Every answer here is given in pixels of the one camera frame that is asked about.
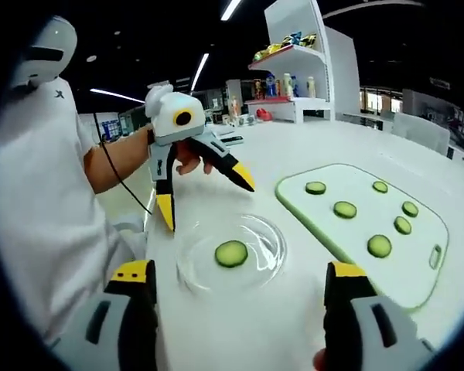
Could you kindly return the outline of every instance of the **cucumber slice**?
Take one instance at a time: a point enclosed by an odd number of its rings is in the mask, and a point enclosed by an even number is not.
[[[410,216],[411,218],[415,218],[419,214],[418,207],[411,201],[406,201],[402,204],[402,211],[405,215]]]
[[[388,192],[388,185],[383,183],[382,181],[378,180],[373,183],[373,189],[379,193],[387,193]]]
[[[237,267],[242,265],[246,259],[247,247],[240,241],[227,241],[215,249],[215,260],[222,267]]]
[[[333,212],[340,218],[352,219],[357,214],[357,209],[352,203],[339,201],[333,206]]]
[[[321,182],[306,183],[306,192],[310,195],[322,195],[326,191],[326,185]]]
[[[394,221],[395,229],[402,234],[411,234],[412,226],[403,216],[398,216]]]
[[[390,240],[382,234],[377,234],[368,241],[368,252],[374,257],[387,257],[391,251],[392,244]]]

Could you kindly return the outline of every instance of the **black cable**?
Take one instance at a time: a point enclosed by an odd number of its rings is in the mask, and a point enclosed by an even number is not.
[[[108,162],[110,163],[110,166],[111,166],[112,170],[114,171],[115,176],[117,177],[117,180],[122,184],[122,186],[127,190],[127,192],[129,192],[131,194],[132,198],[136,200],[136,202],[140,205],[140,207],[142,207],[149,215],[153,215],[152,212],[149,211],[148,209],[146,209],[146,206],[144,206],[142,204],[142,202],[139,201],[138,197],[136,197],[136,195],[129,189],[129,187],[127,187],[125,185],[124,181],[122,180],[122,178],[118,174],[117,169],[115,168],[115,165],[112,162],[112,160],[110,158],[110,155],[108,154],[107,148],[105,147],[105,143],[103,142],[103,139],[101,137],[101,131],[100,131],[100,127],[98,126],[98,119],[96,117],[96,114],[93,114],[93,117],[94,117],[94,123],[96,124],[96,131],[98,132],[98,137],[100,139],[100,145],[103,148],[103,150],[105,151],[105,155],[107,156]]]

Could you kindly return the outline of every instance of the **black ceiling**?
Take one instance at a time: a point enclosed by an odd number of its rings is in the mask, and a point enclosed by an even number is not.
[[[89,89],[144,99],[150,83],[192,79],[204,53],[210,58],[197,90],[222,87],[230,78],[254,78],[247,65],[268,44],[264,10],[275,0],[243,0],[230,21],[221,22],[229,1],[71,5],[64,16],[76,28],[79,41],[63,77],[73,88],[78,111],[125,111],[137,106]],[[319,0],[319,7],[327,14],[359,3]],[[427,3],[426,8],[374,6],[333,16],[325,23],[353,37],[361,85],[415,88],[464,106],[464,5]],[[92,55],[97,59],[88,63]],[[452,90],[435,90],[429,77],[449,81]]]

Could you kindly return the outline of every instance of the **bottle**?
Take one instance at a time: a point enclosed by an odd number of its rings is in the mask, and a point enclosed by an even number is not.
[[[234,95],[232,97],[232,116],[234,117],[234,120],[236,120],[240,115],[241,112],[239,111],[239,102],[237,102],[237,98]]]
[[[256,100],[264,99],[263,90],[261,89],[261,80],[255,79],[254,80],[254,98]]]
[[[285,96],[288,99],[294,97],[294,90],[292,89],[292,78],[290,73],[284,73],[284,87],[285,87]]]
[[[315,78],[313,76],[308,77],[308,97],[316,98]]]
[[[275,76],[269,73],[266,77],[266,96],[269,98],[275,97]]]
[[[299,86],[297,84],[297,78],[292,76],[292,92],[294,93],[294,97],[299,96]]]
[[[281,84],[280,80],[275,82],[275,89],[277,90],[277,97],[281,97]]]

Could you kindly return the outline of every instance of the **white shirt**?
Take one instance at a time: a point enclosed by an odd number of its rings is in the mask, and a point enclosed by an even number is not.
[[[114,256],[128,251],[84,173],[93,146],[60,78],[0,115],[0,258],[23,313],[46,341],[103,290],[109,266],[124,263],[114,264]]]

